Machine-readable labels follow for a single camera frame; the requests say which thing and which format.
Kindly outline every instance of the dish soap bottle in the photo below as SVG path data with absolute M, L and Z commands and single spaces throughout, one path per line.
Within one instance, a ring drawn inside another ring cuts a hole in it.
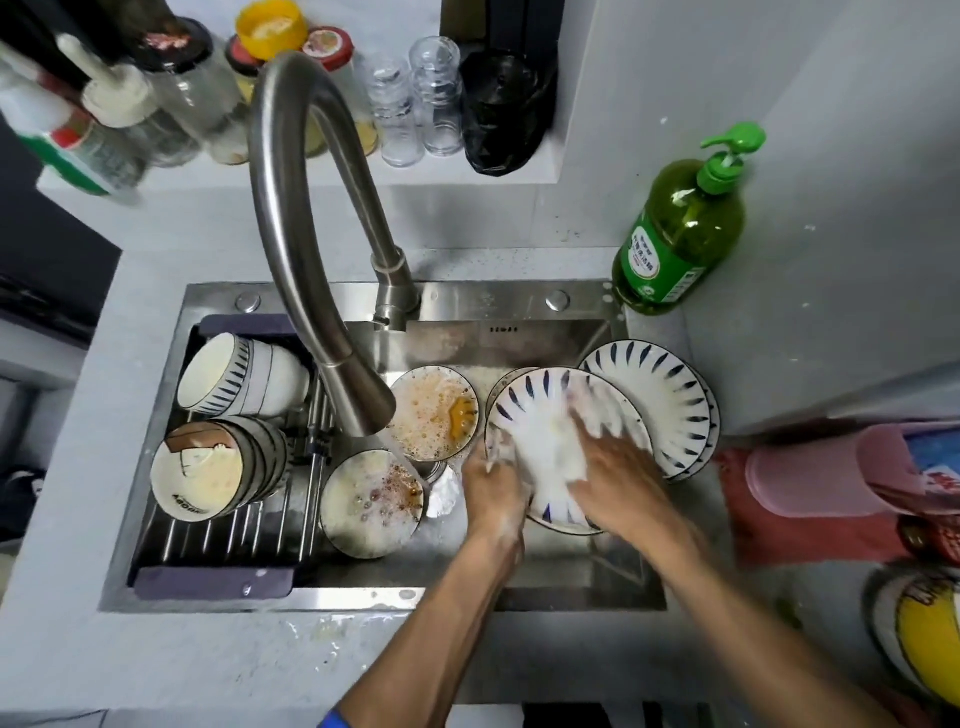
M 681 159 L 657 175 L 650 197 L 613 262 L 613 291 L 634 311 L 666 313 L 733 250 L 746 221 L 736 185 L 743 156 L 763 146 L 753 122 L 734 124 L 701 148 L 726 144 L 707 161 Z

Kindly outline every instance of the person's left hand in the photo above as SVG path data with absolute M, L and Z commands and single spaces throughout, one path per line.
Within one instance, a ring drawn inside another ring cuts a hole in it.
M 507 446 L 512 450 L 509 435 Z M 464 463 L 464 497 L 467 502 L 467 536 L 481 537 L 522 551 L 523 520 L 530 495 L 520 482 L 516 466 L 498 457 L 488 462 L 487 449 L 478 442 Z

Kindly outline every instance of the faucet spout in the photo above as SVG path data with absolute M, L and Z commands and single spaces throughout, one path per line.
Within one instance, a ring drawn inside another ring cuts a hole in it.
M 302 53 L 267 65 L 253 94 L 250 175 L 263 249 L 294 329 L 317 361 L 344 432 L 375 434 L 396 400 L 356 351 L 337 310 L 320 256 L 304 159 L 306 116 L 315 111 L 330 153 L 372 248 L 380 283 L 374 321 L 403 330 L 420 301 L 403 251 L 394 243 L 353 118 L 323 67 Z

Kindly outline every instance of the forearm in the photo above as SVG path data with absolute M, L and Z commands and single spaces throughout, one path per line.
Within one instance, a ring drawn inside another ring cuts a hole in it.
M 468 538 L 371 669 L 341 700 L 351 728 L 443 726 L 516 547 Z
M 894 728 L 802 635 L 703 559 L 663 575 L 754 709 L 777 728 Z

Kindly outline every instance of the red mat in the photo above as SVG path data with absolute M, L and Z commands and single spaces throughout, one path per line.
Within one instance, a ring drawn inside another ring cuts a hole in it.
M 897 535 L 897 517 L 881 514 L 855 519 L 786 519 L 754 499 L 745 468 L 749 450 L 716 455 L 730 510 L 736 563 L 769 567 L 818 561 L 892 561 L 910 554 Z

